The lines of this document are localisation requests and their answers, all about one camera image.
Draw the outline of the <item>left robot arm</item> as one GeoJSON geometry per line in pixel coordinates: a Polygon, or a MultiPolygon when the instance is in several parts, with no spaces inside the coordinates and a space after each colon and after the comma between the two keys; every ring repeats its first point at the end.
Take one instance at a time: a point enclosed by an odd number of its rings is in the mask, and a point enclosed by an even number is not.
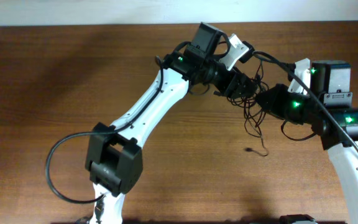
{"type": "Polygon", "coordinates": [[[212,84],[216,95],[232,100],[256,92],[255,83],[234,68],[253,52],[253,46],[236,34],[227,36],[201,23],[192,41],[178,44],[164,56],[153,84],[126,114],[110,126],[98,123],[94,127],[85,162],[96,197],[91,223],[122,223],[125,195],[143,170],[142,148],[147,138],[191,86],[212,84]]]}

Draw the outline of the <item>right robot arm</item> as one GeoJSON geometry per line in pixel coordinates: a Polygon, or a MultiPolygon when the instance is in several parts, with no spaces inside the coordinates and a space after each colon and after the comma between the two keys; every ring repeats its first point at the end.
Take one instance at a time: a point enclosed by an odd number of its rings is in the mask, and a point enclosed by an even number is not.
{"type": "Polygon", "coordinates": [[[358,223],[358,108],[352,107],[351,66],[342,60],[304,59],[295,64],[295,75],[315,99],[292,80],[290,86],[278,84],[259,93],[256,102],[284,123],[311,125],[339,177],[349,221],[358,223]]]}

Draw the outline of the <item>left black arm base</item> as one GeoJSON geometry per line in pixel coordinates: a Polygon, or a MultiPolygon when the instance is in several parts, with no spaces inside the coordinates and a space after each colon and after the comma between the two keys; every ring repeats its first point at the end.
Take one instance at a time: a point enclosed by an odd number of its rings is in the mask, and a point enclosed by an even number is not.
{"type": "Polygon", "coordinates": [[[93,219],[91,217],[81,217],[74,224],[93,224],[93,219]]]}

